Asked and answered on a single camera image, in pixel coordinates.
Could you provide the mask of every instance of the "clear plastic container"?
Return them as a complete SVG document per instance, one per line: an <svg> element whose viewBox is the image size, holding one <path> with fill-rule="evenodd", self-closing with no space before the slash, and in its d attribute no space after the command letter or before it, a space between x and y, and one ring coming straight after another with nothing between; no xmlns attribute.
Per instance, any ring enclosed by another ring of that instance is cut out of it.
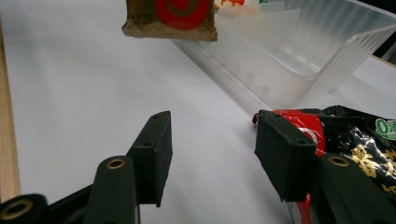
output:
<svg viewBox="0 0 396 224"><path fill-rule="evenodd" d="M200 48L272 108L337 88L396 30L394 14L347 0L224 7L216 23Z"/></svg>

